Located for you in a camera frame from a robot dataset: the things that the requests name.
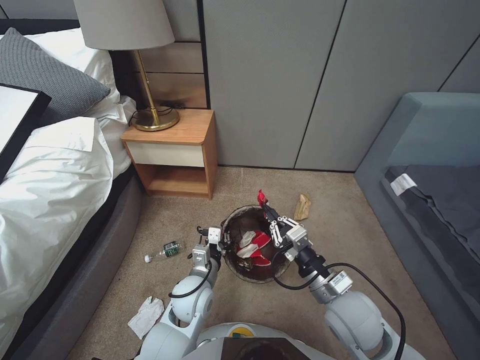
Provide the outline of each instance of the brown paper bag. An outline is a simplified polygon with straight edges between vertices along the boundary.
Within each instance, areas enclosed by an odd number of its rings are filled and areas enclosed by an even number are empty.
[[[295,214],[293,216],[293,220],[300,221],[304,220],[309,217],[310,214],[310,205],[312,202],[310,201],[309,197],[304,193],[300,194],[300,198],[296,203]]]

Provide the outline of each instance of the trash can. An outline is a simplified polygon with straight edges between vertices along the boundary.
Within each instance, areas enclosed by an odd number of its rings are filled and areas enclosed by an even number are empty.
[[[249,283],[268,283],[273,280],[273,274],[282,275],[289,267],[290,261],[285,256],[277,256],[275,264],[256,266],[251,258],[237,256],[237,245],[248,231],[261,231],[270,237],[270,223],[265,219],[264,211],[258,205],[247,205],[233,211],[220,223],[223,236],[229,238],[226,254],[223,256],[227,266],[240,279]],[[260,249],[266,259],[272,261],[279,251],[273,241]]]

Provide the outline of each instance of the bed frame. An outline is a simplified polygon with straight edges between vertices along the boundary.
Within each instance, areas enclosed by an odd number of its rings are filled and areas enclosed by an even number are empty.
[[[27,35],[78,28],[80,24],[77,20],[0,19],[0,34],[10,27]],[[141,90],[130,53],[113,51],[110,56],[119,92],[136,100],[141,107]],[[135,234],[142,190],[132,167],[113,183],[119,182],[123,182],[121,188],[118,192],[112,191],[102,207],[106,220],[97,226],[94,246],[88,249],[46,314],[31,332],[13,340],[16,343],[12,342],[14,346],[10,346],[3,360],[50,360],[68,356],[107,291]]]
[[[381,181],[393,165],[480,164],[480,95],[404,95],[355,172],[355,179],[458,359],[480,354],[480,323]]]

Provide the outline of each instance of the crumpled tissue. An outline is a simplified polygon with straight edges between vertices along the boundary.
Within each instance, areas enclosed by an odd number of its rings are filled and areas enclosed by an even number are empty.
[[[138,312],[128,322],[128,326],[140,340],[155,325],[160,315],[164,312],[164,303],[159,298],[152,301],[152,296],[146,298]]]

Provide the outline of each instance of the wooden nightstand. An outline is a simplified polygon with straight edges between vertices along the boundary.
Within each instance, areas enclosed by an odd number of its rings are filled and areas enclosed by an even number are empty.
[[[180,110],[179,122],[162,131],[131,126],[121,136],[149,195],[212,198],[217,174],[213,110]]]

